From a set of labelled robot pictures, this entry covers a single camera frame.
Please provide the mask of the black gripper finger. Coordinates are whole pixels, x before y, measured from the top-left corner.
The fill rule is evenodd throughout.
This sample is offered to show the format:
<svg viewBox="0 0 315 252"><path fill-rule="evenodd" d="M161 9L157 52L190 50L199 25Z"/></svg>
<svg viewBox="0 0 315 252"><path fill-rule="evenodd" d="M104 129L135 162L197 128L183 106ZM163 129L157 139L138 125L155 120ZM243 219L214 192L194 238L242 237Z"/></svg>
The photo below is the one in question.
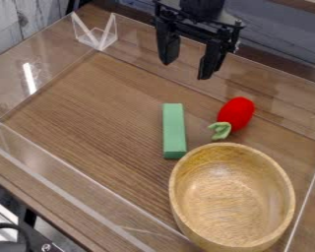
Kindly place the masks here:
<svg viewBox="0 0 315 252"><path fill-rule="evenodd" d="M198 76L199 80L211 78L214 72L221 68L226 56L226 48L219 39L211 39L206 43L205 54L199 60Z"/></svg>
<svg viewBox="0 0 315 252"><path fill-rule="evenodd" d="M173 23L157 19L157 42L159 58L165 65L170 65L181 54L181 36L177 34Z"/></svg>

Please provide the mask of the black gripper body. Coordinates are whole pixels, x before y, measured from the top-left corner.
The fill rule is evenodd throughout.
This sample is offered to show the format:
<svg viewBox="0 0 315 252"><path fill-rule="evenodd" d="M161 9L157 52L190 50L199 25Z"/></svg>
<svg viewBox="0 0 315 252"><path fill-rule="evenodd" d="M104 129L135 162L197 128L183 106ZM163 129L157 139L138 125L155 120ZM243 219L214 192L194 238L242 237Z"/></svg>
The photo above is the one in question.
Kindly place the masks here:
<svg viewBox="0 0 315 252"><path fill-rule="evenodd" d="M225 10L226 0L153 0L157 36L170 41L178 35L206 43L213 38L231 53L238 50L243 21Z"/></svg>

